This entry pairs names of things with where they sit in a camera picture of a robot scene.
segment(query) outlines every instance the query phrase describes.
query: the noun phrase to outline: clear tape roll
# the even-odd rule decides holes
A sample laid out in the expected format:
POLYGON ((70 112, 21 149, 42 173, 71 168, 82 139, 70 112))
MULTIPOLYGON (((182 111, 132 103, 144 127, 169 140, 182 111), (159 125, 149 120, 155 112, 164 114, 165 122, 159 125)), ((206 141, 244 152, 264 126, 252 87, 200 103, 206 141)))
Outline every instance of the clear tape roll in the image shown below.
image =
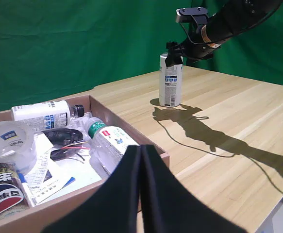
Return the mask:
POLYGON ((17 121, 0 122, 0 163, 12 164, 24 175, 37 160, 32 130, 17 121))

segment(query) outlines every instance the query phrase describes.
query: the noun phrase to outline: green backdrop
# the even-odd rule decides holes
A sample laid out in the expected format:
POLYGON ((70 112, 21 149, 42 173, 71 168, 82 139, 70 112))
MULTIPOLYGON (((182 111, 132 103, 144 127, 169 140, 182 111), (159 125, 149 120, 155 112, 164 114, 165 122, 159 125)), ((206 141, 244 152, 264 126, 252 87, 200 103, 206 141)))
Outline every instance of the green backdrop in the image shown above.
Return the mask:
MULTIPOLYGON (((0 0, 0 110, 158 70, 167 41, 184 40, 180 7, 226 0, 0 0)), ((283 85, 283 5, 229 40, 200 68, 283 85)))
POLYGON ((0 110, 159 69, 190 0, 0 0, 0 110))

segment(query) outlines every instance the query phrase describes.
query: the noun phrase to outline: logo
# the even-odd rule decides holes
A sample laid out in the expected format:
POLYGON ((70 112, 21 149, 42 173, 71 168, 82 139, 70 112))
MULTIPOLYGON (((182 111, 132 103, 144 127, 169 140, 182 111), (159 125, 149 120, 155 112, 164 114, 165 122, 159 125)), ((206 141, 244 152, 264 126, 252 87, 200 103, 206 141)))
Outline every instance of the logo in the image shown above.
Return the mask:
POLYGON ((13 130, 13 131, 10 131, 10 132, 7 132, 7 133, 1 135, 0 137, 5 141, 9 138, 16 137, 16 136, 17 135, 16 135, 15 131, 13 130))
POLYGON ((102 133, 103 133, 103 135, 105 135, 105 136, 110 136, 110 134, 109 134, 109 132, 108 131, 102 131, 102 133))
POLYGON ((116 139, 116 142, 117 142, 118 144, 121 144, 121 143, 123 143, 123 140, 122 140, 122 138, 116 139))
POLYGON ((22 192, 14 185, 0 184, 0 214, 24 200, 22 192))
POLYGON ((24 143, 24 142, 23 142, 22 140, 18 139, 18 140, 16 140, 16 141, 11 142, 11 143, 10 143, 10 146, 18 146, 18 147, 20 147, 21 144, 23 144, 23 143, 24 143))

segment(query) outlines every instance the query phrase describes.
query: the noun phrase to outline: white paper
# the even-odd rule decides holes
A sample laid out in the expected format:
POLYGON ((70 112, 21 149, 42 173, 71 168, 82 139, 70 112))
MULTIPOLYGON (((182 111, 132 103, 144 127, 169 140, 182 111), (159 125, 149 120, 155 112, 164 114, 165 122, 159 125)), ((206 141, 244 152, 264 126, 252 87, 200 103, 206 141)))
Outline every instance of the white paper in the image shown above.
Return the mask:
POLYGON ((68 172, 62 170, 53 160, 48 160, 47 180, 41 183, 38 189, 31 188, 31 192, 36 198, 37 203, 41 203, 43 200, 54 195, 61 190, 64 185, 72 178, 68 172))
POLYGON ((88 150, 80 150, 79 154, 82 155, 85 159, 83 161, 78 155, 70 156, 63 160, 56 161, 56 164, 63 169, 66 173, 75 178, 75 181, 62 188, 42 203, 45 203, 49 200, 53 200, 57 197, 61 197, 65 194, 83 188, 87 185, 95 183, 101 180, 101 177, 97 172, 92 168, 89 163, 90 153, 88 150))
POLYGON ((48 167, 48 159, 50 158, 50 149, 53 144, 45 136, 44 133, 34 135, 36 146, 37 161, 34 167, 25 176, 29 187, 40 186, 43 182, 48 167))

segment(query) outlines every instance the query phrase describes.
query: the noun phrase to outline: black bottle cap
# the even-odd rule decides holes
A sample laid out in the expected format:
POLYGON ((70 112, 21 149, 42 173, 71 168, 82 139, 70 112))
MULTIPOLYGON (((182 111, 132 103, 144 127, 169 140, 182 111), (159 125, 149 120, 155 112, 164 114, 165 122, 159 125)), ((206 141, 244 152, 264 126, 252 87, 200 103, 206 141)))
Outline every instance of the black bottle cap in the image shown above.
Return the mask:
POLYGON ((174 47, 177 44, 178 44, 177 42, 167 42, 166 43, 166 49, 170 49, 171 47, 174 47))
POLYGON ((75 109, 77 110, 77 117, 83 117, 85 114, 85 110, 82 104, 75 105, 75 109))

